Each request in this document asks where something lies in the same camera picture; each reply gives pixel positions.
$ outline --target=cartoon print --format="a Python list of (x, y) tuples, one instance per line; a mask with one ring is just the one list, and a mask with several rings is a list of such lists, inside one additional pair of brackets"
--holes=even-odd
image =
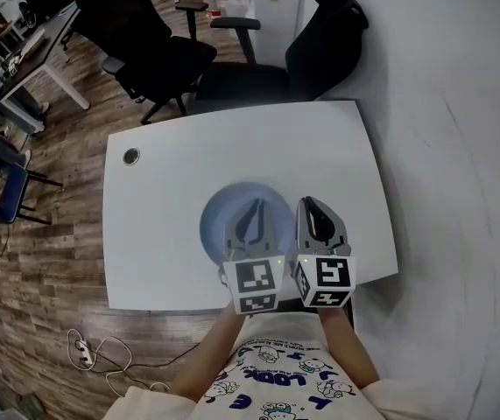
[(314, 372), (320, 372), (323, 368), (332, 368), (328, 366), (325, 362), (321, 360), (316, 360), (315, 358), (311, 360), (303, 360), (299, 363), (299, 367), (308, 372), (309, 374), (313, 374)]
[(234, 402), (229, 405), (232, 410), (245, 410), (251, 405), (251, 397), (249, 395), (240, 394)]
[(256, 368), (245, 368), (243, 370), (246, 378), (253, 378), (256, 382), (265, 382), (277, 386), (291, 386), (294, 382), (299, 386), (306, 386), (306, 378), (301, 374), (274, 374), (272, 372), (260, 372)]
[(290, 358), (291, 360), (300, 361), (302, 359), (302, 356), (304, 356), (303, 353), (294, 352), (294, 353), (288, 354), (286, 357)]
[(341, 398), (343, 394), (348, 394), (350, 396), (355, 396), (353, 392), (353, 386), (349, 386), (345, 382), (338, 381), (325, 381), (318, 383), (318, 392), (320, 392), (326, 398)]
[(232, 372), (232, 370), (234, 370), (235, 368), (242, 366), (242, 364), (243, 364), (243, 360), (237, 360), (237, 361), (232, 362), (231, 364), (229, 364), (228, 366), (226, 366), (222, 370), (221, 374), (219, 374), (216, 377), (215, 381), (220, 382), (222, 380), (226, 380), (229, 377), (229, 373)]
[(270, 346), (256, 346), (254, 348), (258, 349), (257, 356), (270, 364), (277, 362), (279, 353), (283, 354), (285, 352), (285, 350), (276, 350)]
[(232, 394), (233, 392), (236, 392), (239, 387), (239, 384), (232, 381), (215, 382), (205, 394), (205, 397), (208, 398), (206, 403), (214, 402), (217, 396)]
[(316, 403), (316, 409), (317, 410), (322, 410), (328, 404), (332, 403), (331, 400), (326, 400), (325, 398), (318, 398), (317, 396), (313, 396), (313, 395), (310, 398), (308, 398), (308, 401), (310, 403)]
[(329, 380), (331, 375), (339, 376), (339, 374), (332, 372), (331, 370), (323, 370), (320, 372), (320, 379), (324, 382), (325, 380)]
[(243, 346), (240, 350), (238, 350), (238, 358), (242, 358), (242, 356), (248, 352), (253, 352), (253, 348)]
[(291, 412), (291, 406), (285, 402), (268, 402), (264, 404), (264, 416), (259, 420), (294, 420), (296, 415)]

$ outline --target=white table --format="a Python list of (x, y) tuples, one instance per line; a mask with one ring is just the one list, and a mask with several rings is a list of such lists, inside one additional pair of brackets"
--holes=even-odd
[[(140, 150), (133, 166), (129, 148)], [(103, 248), (109, 306), (222, 308), (230, 295), (201, 245), (201, 213), (221, 188), (259, 182), (293, 211), (314, 196), (346, 224), (362, 284), (398, 272), (390, 216), (356, 104), (321, 101), (188, 116), (109, 136)], [(288, 277), (281, 298), (297, 297)]]
[(76, 7), (76, 3), (71, 3), (61, 10), (59, 14), (40, 25), (39, 29), (45, 30), (46, 33), (47, 41), (45, 45), (40, 47), (31, 58), (25, 59), (18, 66), (18, 73), (16, 76), (10, 78), (4, 85), (5, 93), (1, 94), (0, 103), (30, 124), (34, 129), (34, 133), (41, 132), (45, 129), (43, 122), (36, 120), (23, 111), (18, 105), (14, 104), (10, 98), (19, 88), (42, 72), (47, 73), (52, 80), (81, 106), (81, 108), (87, 110), (90, 107), (90, 103), (78, 92), (78, 90), (76, 90), (76, 88), (74, 88), (74, 86), (50, 64), (55, 53), (59, 54), (63, 61), (68, 62), (68, 57), (59, 47), (59, 42), (67, 32), (67, 28), (78, 16), (79, 12), (80, 10)]

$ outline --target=floor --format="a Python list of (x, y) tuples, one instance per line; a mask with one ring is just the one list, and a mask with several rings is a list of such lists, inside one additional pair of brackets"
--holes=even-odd
[[(185, 15), (173, 8), (173, 1), (153, 2), (173, 34), (187, 37)], [(197, 25), (199, 40), (215, 46), (219, 60), (243, 60), (239, 45), (227, 32), (211, 32), (203, 15), (198, 15)], [(33, 392), (44, 404), (47, 419), (99, 419), (116, 396), (103, 375), (70, 366), (68, 329), (80, 330), (92, 346), (106, 336), (116, 336), (131, 348), (135, 362), (159, 364), (199, 342), (215, 314), (108, 308), (102, 249), (106, 143), (109, 134), (136, 128), (151, 104), (136, 104), (104, 74), (100, 64), (105, 55), (86, 39), (75, 36), (68, 57), (67, 64), (58, 59), (54, 64), (88, 99), (88, 111), (46, 76), (29, 86), (38, 100), (52, 104), (45, 132), (27, 141), (26, 147), (32, 148), (29, 168), (61, 182), (64, 189), (29, 187), (25, 204), (36, 207), (35, 215), (53, 225), (17, 221), (0, 258), (0, 401), (8, 407), (15, 404), (17, 395)], [(153, 121), (179, 116), (174, 102)], [(18, 148), (25, 140), (18, 134), (12, 138)], [(6, 228), (0, 227), (0, 253), (6, 235)], [(129, 359), (115, 342), (103, 350), (114, 361), (125, 364)], [(149, 384), (169, 382), (179, 363), (130, 373)], [(99, 368), (111, 367), (102, 362)], [(120, 392), (130, 384), (121, 376), (115, 382)]]

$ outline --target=white wall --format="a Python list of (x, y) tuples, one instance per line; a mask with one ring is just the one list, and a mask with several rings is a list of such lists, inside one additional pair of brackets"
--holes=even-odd
[(358, 1), (363, 63), (331, 95), (361, 100), (400, 261), (357, 292), (359, 330), (441, 414), (498, 419), (500, 0)]

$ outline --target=chair backrest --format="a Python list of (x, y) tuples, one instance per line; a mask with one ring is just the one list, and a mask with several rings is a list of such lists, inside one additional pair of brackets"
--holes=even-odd
[(73, 28), (124, 63), (157, 57), (172, 30), (151, 0), (76, 0), (81, 13)]
[(315, 0), (318, 9), (286, 51), (291, 97), (312, 101), (355, 69), (368, 20), (355, 0)]
[(57, 12), (58, 0), (25, 0), (28, 3), (28, 8), (40, 17), (49, 18)]
[(24, 198), (28, 172), (17, 164), (6, 164), (1, 171), (6, 173), (6, 182), (0, 197), (0, 224), (11, 224)]

